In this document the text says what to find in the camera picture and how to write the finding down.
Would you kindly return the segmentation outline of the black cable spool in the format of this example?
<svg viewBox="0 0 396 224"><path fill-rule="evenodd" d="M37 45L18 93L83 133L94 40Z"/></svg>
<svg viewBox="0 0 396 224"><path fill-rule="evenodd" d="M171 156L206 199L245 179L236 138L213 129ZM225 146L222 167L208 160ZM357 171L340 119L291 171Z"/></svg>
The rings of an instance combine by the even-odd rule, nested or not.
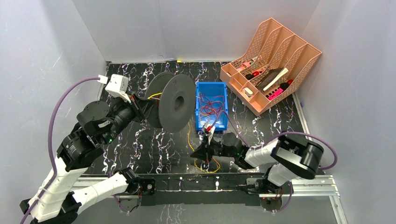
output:
<svg viewBox="0 0 396 224"><path fill-rule="evenodd" d="M161 72L149 83L147 122L169 133L181 131L189 122L196 101L195 82L186 74Z"/></svg>

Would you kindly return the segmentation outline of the blue plastic bin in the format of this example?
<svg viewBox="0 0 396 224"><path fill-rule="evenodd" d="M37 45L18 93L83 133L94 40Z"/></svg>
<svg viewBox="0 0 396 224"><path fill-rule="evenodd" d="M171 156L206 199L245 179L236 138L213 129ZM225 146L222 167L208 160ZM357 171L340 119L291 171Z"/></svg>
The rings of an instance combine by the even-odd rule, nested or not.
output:
<svg viewBox="0 0 396 224"><path fill-rule="evenodd" d="M215 131L228 128L228 101L225 82L197 82L195 130L200 131L206 122L215 124Z"/></svg>

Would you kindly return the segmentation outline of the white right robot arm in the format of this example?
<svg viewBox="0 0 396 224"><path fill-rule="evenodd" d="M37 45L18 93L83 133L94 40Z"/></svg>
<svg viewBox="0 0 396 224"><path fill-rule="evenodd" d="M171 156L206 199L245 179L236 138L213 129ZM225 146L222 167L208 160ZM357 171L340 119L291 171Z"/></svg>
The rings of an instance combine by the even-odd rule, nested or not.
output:
<svg viewBox="0 0 396 224"><path fill-rule="evenodd" d="M264 145L248 147L234 133L221 141L204 136L191 157L209 162L214 156L230 157L242 169L269 164L262 179L248 178L237 189L248 194L277 193L288 181L301 177L312 180L319 169L324 149L303 135L283 134Z"/></svg>

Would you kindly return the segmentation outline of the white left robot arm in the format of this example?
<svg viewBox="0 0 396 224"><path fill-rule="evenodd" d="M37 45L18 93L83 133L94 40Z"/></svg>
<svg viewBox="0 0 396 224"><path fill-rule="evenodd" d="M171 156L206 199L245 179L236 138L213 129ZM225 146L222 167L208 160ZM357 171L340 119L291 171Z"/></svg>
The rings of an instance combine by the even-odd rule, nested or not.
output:
<svg viewBox="0 0 396 224"><path fill-rule="evenodd" d="M150 196L155 180L137 175L131 168L115 171L105 180L73 190L78 178L104 153L104 146L132 122L144 121L141 99L113 98L89 103L77 115L77 124L60 144L52 159L53 168L33 198L21 201L25 216L34 224L71 224L90 206L117 194Z"/></svg>

